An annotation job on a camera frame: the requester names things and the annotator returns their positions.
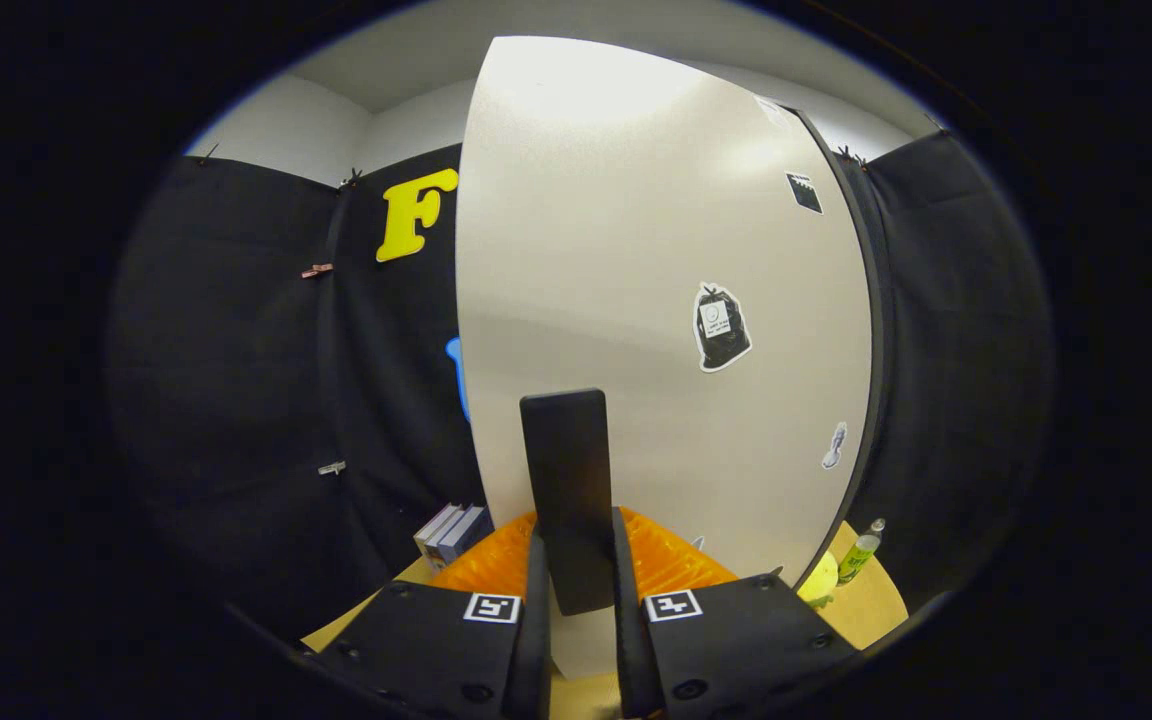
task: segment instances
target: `table surface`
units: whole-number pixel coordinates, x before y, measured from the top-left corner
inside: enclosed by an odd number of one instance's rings
[[[842,559],[851,543],[856,541],[856,532],[846,521],[829,543],[829,552],[836,559]],[[406,579],[410,583],[430,583],[434,578],[433,570],[424,559],[417,559],[394,579]],[[856,650],[864,650],[877,642],[896,626],[909,619],[905,601],[901,600],[896,584],[892,583],[887,570],[878,555],[864,566],[855,579],[843,588],[833,591],[835,600],[820,611],[820,617],[827,621],[838,634],[851,643]],[[371,602],[376,593],[344,615],[329,621],[323,628],[301,638],[314,652],[323,652],[344,628]],[[552,720],[611,720],[617,719],[621,712],[621,692],[616,682],[616,673],[593,675],[589,679],[563,679],[558,669],[553,670],[553,687],[550,691],[550,719]]]

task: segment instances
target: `stack of books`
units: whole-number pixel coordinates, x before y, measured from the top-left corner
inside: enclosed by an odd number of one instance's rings
[[[486,507],[448,503],[412,539],[434,575],[465,554],[473,544],[492,535],[492,516]]]

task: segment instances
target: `curved white panel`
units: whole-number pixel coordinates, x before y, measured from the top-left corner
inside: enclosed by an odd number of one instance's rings
[[[735,311],[698,325],[700,283]],[[844,196],[794,114],[636,51],[497,38],[462,150],[457,303],[498,525],[532,509],[518,400],[599,387],[613,502],[705,536],[738,575],[806,570],[861,445],[870,316]],[[751,346],[703,372],[700,336],[732,333],[732,314]],[[593,623],[556,619],[564,673],[608,660],[564,667]]]

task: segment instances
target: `sticker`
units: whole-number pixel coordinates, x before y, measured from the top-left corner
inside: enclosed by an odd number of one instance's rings
[[[518,621],[518,607],[522,598],[516,594],[473,593],[470,606],[465,608],[465,620],[476,623],[515,624]]]
[[[838,464],[838,461],[842,457],[842,441],[847,439],[847,423],[839,423],[836,429],[833,429],[833,438],[829,441],[829,452],[824,454],[824,458],[820,460],[820,467],[828,470]]]
[[[647,602],[647,617],[652,619],[653,623],[704,615],[704,612],[700,612],[700,604],[696,601],[696,596],[691,594],[691,591],[649,594],[643,601]]]
[[[798,200],[799,205],[803,205],[804,209],[824,215],[824,211],[820,210],[820,199],[814,195],[812,179],[801,176],[798,173],[786,173],[785,176],[790,179],[790,188],[794,188],[794,199]]]
[[[700,283],[691,305],[691,316],[703,372],[717,373],[753,347],[740,301],[727,288]]]
[[[455,336],[447,341],[444,348],[452,363],[456,363],[456,389],[461,393],[461,412],[465,414],[465,420],[470,419],[470,401],[465,399],[465,366],[461,365],[461,336]]]
[[[759,108],[763,108],[763,114],[767,115],[767,120],[772,120],[773,126],[782,129],[791,129],[790,123],[781,114],[782,109],[780,105],[759,96],[755,96],[755,101],[758,103]]]

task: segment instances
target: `water bottle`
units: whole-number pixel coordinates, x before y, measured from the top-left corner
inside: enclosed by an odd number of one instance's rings
[[[847,551],[846,558],[838,564],[838,584],[844,585],[850,583],[856,577],[856,573],[861,573],[861,568],[869,561],[874,551],[878,550],[878,543],[882,541],[882,529],[886,525],[887,523],[882,518],[874,520],[874,523],[869,525],[869,530],[865,530],[863,536],[856,538],[856,543],[852,544],[851,550]]]

